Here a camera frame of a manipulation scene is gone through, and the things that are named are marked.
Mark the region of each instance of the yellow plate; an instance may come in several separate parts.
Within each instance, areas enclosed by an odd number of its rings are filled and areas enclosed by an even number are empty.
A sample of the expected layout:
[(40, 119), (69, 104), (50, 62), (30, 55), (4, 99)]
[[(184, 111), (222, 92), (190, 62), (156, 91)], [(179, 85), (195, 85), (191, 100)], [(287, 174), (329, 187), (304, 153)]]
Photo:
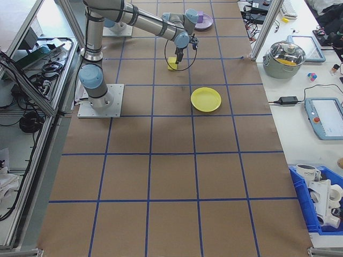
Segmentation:
[(201, 87), (191, 95), (193, 106), (199, 111), (210, 112), (217, 110), (221, 104), (220, 94), (212, 88)]

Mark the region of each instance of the blue tape grid line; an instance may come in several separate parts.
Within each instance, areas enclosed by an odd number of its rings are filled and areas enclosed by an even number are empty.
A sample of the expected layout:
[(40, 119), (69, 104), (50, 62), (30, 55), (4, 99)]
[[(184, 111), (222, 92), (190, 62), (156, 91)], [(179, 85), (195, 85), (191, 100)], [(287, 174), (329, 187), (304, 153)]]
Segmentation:
[[(126, 39), (124, 39), (124, 41), (123, 41), (123, 46), (122, 46), (122, 51), (121, 51), (121, 57), (123, 56), (123, 49), (124, 49), (124, 45), (125, 45), (125, 40), (126, 40)], [(117, 71), (117, 76), (116, 76), (116, 83), (118, 82), (120, 67), (121, 67), (121, 60), (119, 61), (119, 66), (118, 66), (118, 71)], [(97, 202), (96, 202), (96, 208), (95, 208), (95, 214), (94, 214), (94, 221), (93, 221), (93, 228), (92, 228), (92, 235), (91, 235), (90, 247), (89, 247), (89, 250), (88, 250), (88, 257), (91, 257), (91, 256), (92, 256), (92, 248), (93, 248), (93, 242), (94, 242), (94, 234), (95, 234), (95, 229), (96, 229), (96, 221), (97, 221), (97, 219), (98, 219), (98, 211), (99, 211), (99, 204), (100, 204), (100, 198), (101, 198), (101, 190), (102, 190), (103, 176), (104, 176), (104, 174), (105, 174), (106, 159), (107, 159), (107, 151), (108, 151), (109, 140), (110, 140), (110, 136), (111, 136), (112, 122), (113, 122), (113, 118), (110, 119), (110, 124), (109, 124), (109, 129), (108, 129), (108, 134), (107, 134), (107, 142), (106, 142), (105, 154), (104, 154), (104, 158), (103, 158), (103, 165), (102, 165), (102, 171), (101, 171), (100, 185), (99, 185), (99, 191), (98, 191), (98, 200), (97, 200)]]
[[(253, 198), (204, 198), (204, 199), (149, 199), (149, 202), (231, 202), (297, 200), (297, 197), (253, 197)], [(102, 203), (102, 202), (148, 202), (147, 199), (103, 199), (103, 200), (50, 200), (49, 203)]]
[[(213, 5), (212, 5), (212, 0), (210, 0), (210, 3), (211, 3), (212, 17), (214, 17), (214, 10), (213, 10)], [(214, 25), (214, 28), (215, 28), (215, 34), (218, 35), (216, 19), (214, 19), (213, 25)], [(217, 37), (217, 42), (218, 42), (220, 57), (222, 57), (221, 46), (220, 46), (220, 42), (219, 42), (219, 38), (218, 37)], [(226, 73), (226, 70), (225, 70), (225, 65), (224, 65), (223, 59), (221, 60), (221, 64), (222, 64), (222, 69), (223, 69), (223, 72), (224, 72), (225, 83), (227, 84), (227, 81), (228, 81), (227, 80), (227, 73)], [(230, 109), (231, 109), (231, 113), (233, 114), (234, 112), (233, 112), (232, 101), (231, 101), (231, 96), (230, 96), (230, 91), (229, 91), (229, 87), (228, 86), (226, 86), (226, 90), (227, 90), (227, 94), (228, 94), (228, 98), (229, 98), (229, 106), (230, 106)], [(236, 129), (235, 117), (233, 115), (232, 115), (232, 122), (233, 122), (233, 127), (234, 127), (234, 132), (235, 132), (238, 156), (239, 156), (240, 164), (241, 164), (241, 170), (242, 170), (242, 176), (243, 176), (243, 182), (244, 182), (244, 189), (245, 189), (245, 193), (246, 193), (246, 196), (247, 196), (247, 204), (248, 204), (248, 209), (249, 209), (249, 215), (250, 215), (250, 222), (251, 222), (251, 227), (252, 227), (253, 239), (255, 241), (255, 247), (256, 247), (257, 256), (260, 257), (258, 241), (257, 241), (257, 236), (256, 236), (256, 229), (255, 229), (255, 224), (254, 224), (254, 221), (253, 221), (251, 204), (250, 204), (250, 200), (249, 200), (249, 192), (248, 192), (247, 180), (245, 178), (242, 154), (240, 153), (240, 143), (238, 141), (238, 132), (237, 132), (237, 129)]]
[[(190, 59), (187, 60), (188, 65), (192, 62)], [(192, 94), (192, 83), (191, 83), (191, 71), (188, 70), (188, 81), (189, 81), (189, 93)], [(194, 116), (193, 116), (193, 107), (191, 109), (191, 121), (192, 121), (192, 140), (193, 140), (193, 156), (194, 156), (194, 167), (195, 167), (195, 183), (196, 183), (196, 192), (197, 192), (197, 212), (198, 212), (198, 229), (199, 229), (199, 247), (200, 254), (204, 257), (204, 244), (203, 244), (203, 232), (202, 232), (202, 218), (201, 218), (201, 209), (200, 209), (200, 196), (199, 196), (199, 179), (198, 179), (198, 165), (197, 165), (197, 149), (196, 149), (196, 139), (195, 139), (195, 126), (194, 126)]]
[[(236, 3), (236, 1), (232, 2), (216, 2), (216, 3)], [(212, 10), (212, 16), (214, 17), (214, 12), (213, 12), (213, 6), (212, 6), (212, 1), (210, 1), (211, 4), (211, 10)], [(145, 257), (148, 255), (148, 228), (149, 228), (149, 211), (150, 211), (150, 202), (197, 202), (197, 208), (198, 208), (198, 226), (199, 226), (199, 240), (200, 240), (200, 252), (202, 257), (204, 257), (204, 250), (203, 250), (203, 241), (202, 241), (202, 225), (201, 225), (201, 211), (200, 211), (200, 202), (206, 202), (206, 201), (247, 201), (248, 203), (248, 208), (249, 208), (249, 215), (250, 215), (250, 220), (251, 220), (251, 225), (252, 225), (252, 230), (253, 230), (253, 237), (255, 240), (255, 246), (256, 246), (256, 251), (258, 254), (258, 257), (260, 257), (260, 252), (258, 248), (258, 242), (257, 242), (257, 236), (256, 236), (256, 231), (255, 231), (255, 225), (253, 223), (253, 216), (252, 216), (252, 211), (251, 211), (251, 206), (250, 206), (250, 201), (259, 201), (259, 200), (296, 200), (297, 197), (272, 197), (272, 198), (250, 198), (249, 197), (249, 192), (248, 192), (248, 187), (247, 187), (247, 181), (245, 178), (245, 173), (244, 173), (244, 167), (243, 167), (243, 161), (242, 161), (242, 154), (265, 154), (265, 153), (283, 153), (283, 151), (247, 151), (243, 152), (240, 151), (240, 145), (238, 141), (238, 136), (237, 136), (237, 130), (235, 126), (235, 117), (237, 116), (270, 116), (271, 114), (241, 114), (241, 115), (236, 115), (234, 114), (232, 103), (231, 103), (231, 98), (230, 98), (230, 92), (229, 92), (229, 87), (232, 85), (239, 85), (239, 86), (252, 86), (252, 85), (262, 85), (262, 83), (255, 83), (255, 84), (228, 84), (227, 83), (227, 75), (225, 71), (225, 66), (223, 63), (223, 60), (226, 59), (240, 59), (240, 57), (233, 57), (233, 58), (223, 58), (222, 53), (221, 53), (221, 48), (220, 48), (220, 43), (219, 43), (219, 38), (222, 37), (247, 37), (247, 36), (218, 36), (218, 31), (217, 27), (215, 24), (215, 20), (217, 19), (241, 19), (241, 18), (215, 18), (214, 19), (214, 28), (216, 31), (217, 36), (204, 36), (204, 37), (216, 37), (218, 46), (219, 46), (219, 52), (220, 52), (220, 58), (198, 58), (198, 59), (219, 59), (222, 62), (222, 68), (224, 72), (224, 77), (225, 77), (225, 84), (213, 84), (211, 86), (226, 86), (227, 88), (227, 94), (228, 94), (228, 99), (229, 99), (229, 106), (231, 109), (231, 115), (212, 115), (212, 116), (228, 116), (231, 117), (233, 120), (234, 124), (234, 131), (235, 131), (235, 137), (236, 137), (236, 143), (237, 143), (237, 148), (238, 151), (235, 152), (208, 152), (208, 153), (199, 153), (196, 151), (196, 144), (195, 144), (195, 126), (194, 126), (194, 117), (206, 117), (208, 115), (194, 115), (193, 114), (193, 108), (191, 108), (191, 115), (189, 116), (168, 116), (168, 115), (154, 115), (153, 114), (153, 103), (154, 103), (154, 87), (156, 86), (154, 83), (155, 79), (155, 66), (156, 62), (154, 62), (154, 71), (153, 71), (153, 94), (152, 94), (152, 111), (151, 115), (142, 115), (142, 116), (123, 116), (123, 117), (151, 117), (151, 132), (150, 132), (150, 151), (149, 153), (109, 153), (108, 152), (108, 146), (109, 146), (109, 140), (110, 140), (110, 134), (111, 134), (111, 127), (113, 124), (113, 119), (111, 118), (110, 121), (110, 126), (109, 126), (109, 131), (108, 131), (108, 137), (107, 137), (107, 144), (106, 144), (106, 151), (105, 153), (65, 153), (62, 154), (63, 156), (76, 156), (76, 155), (104, 155), (104, 160), (103, 160), (103, 167), (102, 167), (102, 174), (101, 174), (101, 179), (100, 179), (100, 185), (99, 185), (99, 192), (98, 192), (98, 198), (96, 200), (51, 200), (49, 203), (96, 203), (96, 209), (95, 209), (95, 215), (94, 215), (94, 222), (93, 222), (93, 229), (92, 229), (92, 235), (91, 235), (91, 241), (90, 241), (90, 247), (88, 251), (88, 256), (90, 257), (92, 255), (92, 247), (93, 247), (93, 242), (94, 242), (94, 235), (96, 231), (96, 220), (98, 217), (98, 211), (99, 211), (99, 204), (103, 202), (146, 202), (147, 203), (147, 212), (146, 212), (146, 238), (145, 238)], [(158, 59), (163, 59), (163, 58), (156, 58), (156, 41), (157, 37), (152, 37), (155, 38), (155, 56), (154, 60)], [(113, 60), (113, 59), (119, 59), (119, 67), (117, 71), (117, 77), (116, 77), (116, 82), (118, 81), (118, 76), (120, 73), (120, 68), (121, 68), (121, 61), (124, 60), (122, 58), (123, 56), (123, 51), (125, 47), (125, 41), (124, 39), (123, 46), (122, 46), (122, 51), (121, 51), (121, 56), (120, 58), (106, 58), (104, 60)], [(188, 61), (188, 64), (192, 61), (192, 58), (184, 58), (185, 60)], [(190, 88), (190, 93), (192, 92), (192, 87), (194, 86), (202, 86), (202, 85), (192, 85), (191, 84), (191, 75), (190, 71), (189, 72), (189, 84), (185, 86), (189, 86)], [(125, 85), (125, 86), (144, 86), (142, 84), (139, 85)], [(193, 153), (152, 153), (152, 133), (153, 133), (153, 118), (154, 117), (191, 117), (192, 119), (192, 131), (193, 131)], [(244, 180), (244, 187), (245, 187), (245, 193), (246, 193), (246, 198), (218, 198), (218, 199), (201, 199), (199, 197), (199, 185), (198, 185), (198, 171), (197, 171), (197, 155), (200, 154), (238, 154), (240, 158), (240, 163), (241, 163), (241, 169), (242, 169), (242, 175), (243, 175), (243, 180)], [(148, 170), (148, 190), (147, 190), (147, 199), (108, 199), (108, 200), (101, 200), (101, 190), (102, 190), (102, 183), (103, 183), (103, 177), (105, 174), (105, 166), (106, 166), (106, 159), (108, 155), (148, 155), (149, 156), (149, 170)], [(196, 199), (150, 199), (150, 179), (151, 179), (151, 158), (153, 155), (194, 155), (194, 160), (195, 160), (195, 179), (196, 179), (196, 192), (197, 192), (197, 198)]]
[[(232, 151), (232, 152), (196, 152), (196, 154), (276, 154), (284, 151)], [(106, 155), (191, 155), (194, 153), (106, 153)], [(62, 156), (93, 156), (105, 155), (105, 153), (65, 153)]]

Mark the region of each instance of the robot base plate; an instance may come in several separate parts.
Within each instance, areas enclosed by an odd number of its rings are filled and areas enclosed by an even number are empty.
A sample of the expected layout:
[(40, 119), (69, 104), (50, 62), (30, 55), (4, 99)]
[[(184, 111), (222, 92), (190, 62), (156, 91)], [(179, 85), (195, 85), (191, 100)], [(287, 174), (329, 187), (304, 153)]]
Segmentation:
[[(122, 101), (124, 93), (124, 84), (107, 84), (108, 90), (114, 97), (114, 102), (111, 106), (96, 110), (93, 109), (89, 101), (82, 101), (80, 104), (77, 117), (79, 118), (119, 118), (122, 110)], [(88, 97), (87, 92), (84, 92), (84, 98)]]

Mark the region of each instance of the table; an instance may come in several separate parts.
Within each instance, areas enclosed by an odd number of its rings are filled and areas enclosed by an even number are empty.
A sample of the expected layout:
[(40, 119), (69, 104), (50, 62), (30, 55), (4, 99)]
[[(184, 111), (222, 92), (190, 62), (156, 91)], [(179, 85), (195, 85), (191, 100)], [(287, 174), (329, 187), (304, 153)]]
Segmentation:
[[(257, 66), (266, 91), (269, 102), (277, 100), (281, 96), (297, 96), (304, 99), (304, 89), (315, 84), (336, 84), (343, 88), (339, 71), (331, 75), (330, 70), (334, 64), (340, 64), (337, 54), (333, 50), (324, 51), (326, 61), (323, 63), (304, 63), (297, 74), (289, 79), (276, 79), (266, 74), (262, 58), (269, 47), (276, 42), (285, 40), (295, 30), (295, 35), (312, 35), (312, 30), (318, 25), (305, 1), (292, 0), (292, 6), (298, 13), (296, 20), (288, 23), (280, 21), (280, 28), (275, 33), (271, 30), (265, 44), (257, 57)], [(315, 72), (318, 78), (311, 81), (308, 73)], [(321, 87), (306, 90), (306, 97), (336, 97), (343, 101), (343, 95), (335, 86)], [(324, 165), (332, 171), (343, 175), (343, 170), (337, 166), (337, 160), (343, 157), (343, 141), (324, 141), (315, 135), (304, 108), (304, 103), (295, 106), (282, 106), (271, 104), (274, 122), (280, 137), (282, 148), (289, 165), (305, 163), (312, 165)], [(310, 234), (314, 247), (343, 247), (342, 239), (335, 240), (332, 236), (319, 237), (316, 233)]]

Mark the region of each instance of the small yellow object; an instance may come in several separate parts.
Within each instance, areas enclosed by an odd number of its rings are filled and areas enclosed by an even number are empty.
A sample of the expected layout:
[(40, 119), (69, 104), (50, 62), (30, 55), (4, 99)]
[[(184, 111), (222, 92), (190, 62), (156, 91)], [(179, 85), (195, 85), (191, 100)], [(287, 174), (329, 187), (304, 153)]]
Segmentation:
[(176, 57), (168, 57), (168, 64), (169, 70), (177, 70)]
[(286, 65), (289, 65), (289, 66), (296, 66), (296, 63), (293, 63), (293, 62), (288, 61), (288, 60), (284, 60), (284, 59), (280, 59), (280, 58), (276, 58), (276, 60), (279, 63), (283, 63), (283, 64), (286, 64)]
[(209, 87), (201, 87), (191, 95), (191, 102), (193, 106), (199, 111), (210, 112), (217, 110), (221, 104), (220, 94)]
[(289, 22), (289, 19), (283, 17), (283, 18), (282, 18), (282, 21), (285, 22), (285, 23), (288, 23), (288, 22)]

